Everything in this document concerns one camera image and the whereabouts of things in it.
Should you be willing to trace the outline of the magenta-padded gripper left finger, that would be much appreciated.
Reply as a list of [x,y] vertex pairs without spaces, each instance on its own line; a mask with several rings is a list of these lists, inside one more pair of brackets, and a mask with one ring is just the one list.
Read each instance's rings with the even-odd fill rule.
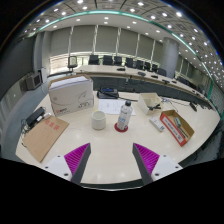
[[87,143],[66,155],[55,156],[42,169],[79,185],[90,154],[91,145]]

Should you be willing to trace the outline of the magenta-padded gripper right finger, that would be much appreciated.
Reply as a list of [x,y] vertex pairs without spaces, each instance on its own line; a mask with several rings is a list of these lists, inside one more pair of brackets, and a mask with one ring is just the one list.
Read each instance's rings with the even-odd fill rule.
[[159,155],[145,146],[133,144],[132,153],[137,162],[144,185],[152,183],[163,177],[182,169],[168,155]]

